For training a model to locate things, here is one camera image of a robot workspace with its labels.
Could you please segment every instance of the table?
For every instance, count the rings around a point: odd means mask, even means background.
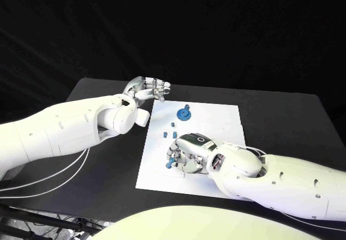
[[[68,101],[118,94],[125,85],[124,81],[84,78]],[[269,154],[301,158],[346,171],[346,148],[316,95],[173,85],[166,99],[238,105],[248,146]],[[141,108],[151,111],[153,100],[147,100]],[[1,199],[0,203],[112,222],[164,206],[209,206],[271,219],[321,239],[344,239],[344,232],[303,224],[254,202],[135,189],[147,127],[134,125],[125,135],[108,139],[89,149],[89,156],[78,175],[59,189],[37,197]],[[49,176],[78,156],[79,153],[27,163],[9,187]],[[82,161],[49,180],[4,192],[1,196],[24,196],[47,191],[65,182],[81,163]],[[343,222],[306,221],[346,229]]]

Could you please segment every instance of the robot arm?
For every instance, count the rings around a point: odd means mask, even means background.
[[[164,100],[170,83],[134,78],[122,94],[65,102],[23,120],[0,125],[0,173],[42,158],[78,153],[125,134],[134,123],[146,126],[146,99]]]
[[[176,139],[167,160],[167,168],[186,173],[206,168],[209,179],[235,200],[300,218],[346,221],[346,173],[339,170],[298,158],[255,155],[246,147],[216,144],[197,133]]]

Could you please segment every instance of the black background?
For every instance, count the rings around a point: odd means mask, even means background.
[[[324,1],[1,1],[1,121],[63,102],[82,77],[147,76],[316,94],[343,137],[344,22]]]

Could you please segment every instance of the white paper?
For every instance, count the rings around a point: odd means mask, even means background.
[[[180,121],[177,111],[186,104],[190,119]],[[176,168],[166,168],[166,153],[174,141],[173,132],[177,133],[177,138],[187,133],[199,133],[213,139],[216,144],[228,141],[245,146],[238,106],[180,101],[161,103],[154,100],[135,184],[137,189],[228,199],[206,174],[187,174]]]

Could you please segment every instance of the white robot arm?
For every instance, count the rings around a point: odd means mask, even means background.
[[[161,102],[170,83],[134,78],[122,94],[65,102],[23,120],[0,125],[0,173],[42,158],[78,153],[105,139],[125,134],[134,123],[146,126],[146,99]]]
[[[167,168],[196,174],[203,167],[223,194],[314,220],[346,221],[346,172],[298,158],[262,154],[190,133],[167,150]]]

